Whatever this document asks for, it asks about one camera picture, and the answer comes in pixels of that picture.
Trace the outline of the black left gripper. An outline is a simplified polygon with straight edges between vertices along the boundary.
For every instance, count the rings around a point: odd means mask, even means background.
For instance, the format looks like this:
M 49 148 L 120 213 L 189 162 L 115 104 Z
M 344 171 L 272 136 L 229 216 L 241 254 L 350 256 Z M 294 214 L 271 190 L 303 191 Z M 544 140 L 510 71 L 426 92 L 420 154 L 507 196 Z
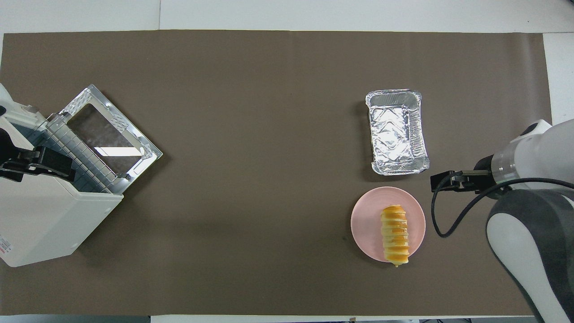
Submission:
M 21 161 L 9 161 L 20 155 Z M 32 150 L 17 148 L 9 133 L 0 129 L 0 177 L 12 181 L 23 180 L 25 174 L 47 175 L 66 181 L 74 181 L 73 159 L 45 146 L 37 146 Z

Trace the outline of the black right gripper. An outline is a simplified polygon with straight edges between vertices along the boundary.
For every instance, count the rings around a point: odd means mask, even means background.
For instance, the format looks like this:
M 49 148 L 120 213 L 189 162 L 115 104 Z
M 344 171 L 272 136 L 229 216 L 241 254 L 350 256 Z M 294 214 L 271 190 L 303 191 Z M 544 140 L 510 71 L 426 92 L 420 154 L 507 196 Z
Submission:
M 431 192 L 476 192 L 496 186 L 490 170 L 441 172 L 430 177 Z

